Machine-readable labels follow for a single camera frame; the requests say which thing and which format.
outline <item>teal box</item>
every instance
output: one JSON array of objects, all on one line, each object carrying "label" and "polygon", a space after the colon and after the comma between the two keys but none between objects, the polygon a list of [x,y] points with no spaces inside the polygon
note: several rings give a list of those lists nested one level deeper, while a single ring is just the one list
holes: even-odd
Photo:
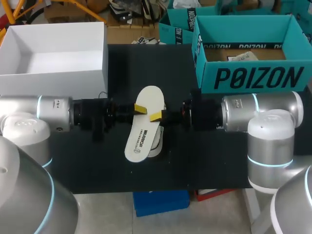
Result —
[{"label": "teal box", "polygon": [[172,27],[166,13],[159,21],[160,41],[166,44],[192,44],[193,32]]},{"label": "teal box", "polygon": [[293,14],[293,10],[294,10],[294,0],[282,0],[281,1],[279,14],[281,15]]},{"label": "teal box", "polygon": [[[204,48],[282,49],[286,60],[207,62]],[[303,91],[312,47],[293,16],[197,16],[192,54],[202,93]]]},{"label": "teal box", "polygon": [[222,0],[215,0],[215,6],[206,6],[188,9],[186,8],[174,9],[173,2],[174,0],[169,1],[167,9],[170,24],[173,27],[193,31],[196,16],[214,16],[221,14]]},{"label": "teal box", "polygon": [[233,10],[232,15],[237,16],[261,16],[261,15],[274,15],[275,13],[267,8],[258,8],[254,10],[247,10],[247,11],[236,11]]},{"label": "teal box", "polygon": [[312,44],[312,3],[307,0],[296,0],[293,14],[302,28],[302,31]]}]

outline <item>white cardboard box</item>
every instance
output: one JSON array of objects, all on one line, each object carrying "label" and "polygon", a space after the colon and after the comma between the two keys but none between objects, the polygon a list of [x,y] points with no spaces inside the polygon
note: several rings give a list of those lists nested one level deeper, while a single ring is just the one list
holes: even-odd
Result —
[{"label": "white cardboard box", "polygon": [[107,97],[106,38],[103,22],[9,27],[0,47],[0,95]]}]

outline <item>floor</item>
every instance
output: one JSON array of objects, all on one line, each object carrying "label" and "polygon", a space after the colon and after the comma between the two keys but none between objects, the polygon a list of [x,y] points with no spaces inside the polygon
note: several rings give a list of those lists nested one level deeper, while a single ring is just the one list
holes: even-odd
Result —
[{"label": "floor", "polygon": [[250,234],[240,190],[189,208],[136,217],[132,193],[75,195],[81,212],[77,234]]}]

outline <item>black work surface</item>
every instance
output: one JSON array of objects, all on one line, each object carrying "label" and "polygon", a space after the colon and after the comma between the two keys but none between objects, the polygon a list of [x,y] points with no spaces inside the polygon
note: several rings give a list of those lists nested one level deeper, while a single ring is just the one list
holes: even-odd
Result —
[{"label": "black work surface", "polygon": [[[134,102],[140,90],[158,86],[167,107],[178,110],[197,87],[188,45],[110,45],[109,96],[119,103]],[[221,101],[224,95],[206,95]],[[304,122],[296,130],[295,153],[312,154],[310,93],[301,93]],[[91,133],[74,129],[51,136],[53,176],[73,193],[105,193],[177,189],[250,187],[247,179],[247,136],[244,133],[164,131],[156,158],[131,163],[124,155],[131,126],[118,124],[102,143]]]}]

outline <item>shoe insole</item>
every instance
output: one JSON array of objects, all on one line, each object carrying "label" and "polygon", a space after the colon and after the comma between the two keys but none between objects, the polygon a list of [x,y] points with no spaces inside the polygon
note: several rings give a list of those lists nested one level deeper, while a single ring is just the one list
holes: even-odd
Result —
[{"label": "shoe insole", "polygon": [[147,158],[159,126],[159,122],[150,122],[149,113],[164,109],[164,96],[158,87],[147,86],[138,94],[136,104],[144,106],[147,109],[147,115],[133,117],[125,148],[125,156],[131,162],[141,162]]}]

